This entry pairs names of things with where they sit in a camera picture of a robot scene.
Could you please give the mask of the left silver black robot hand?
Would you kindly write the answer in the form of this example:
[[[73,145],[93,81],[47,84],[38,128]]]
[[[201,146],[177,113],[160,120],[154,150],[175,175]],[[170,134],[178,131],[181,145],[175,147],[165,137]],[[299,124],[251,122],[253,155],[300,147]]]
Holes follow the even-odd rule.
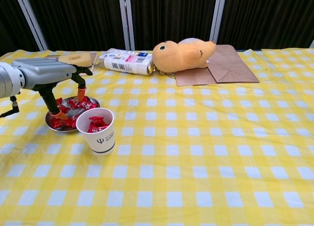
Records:
[[[68,117],[58,108],[52,92],[53,88],[58,83],[70,79],[78,84],[77,99],[81,101],[85,96],[86,83],[80,75],[93,74],[88,67],[49,58],[17,59],[11,65],[23,74],[25,79],[23,88],[39,92],[50,114],[61,120],[66,120]]]

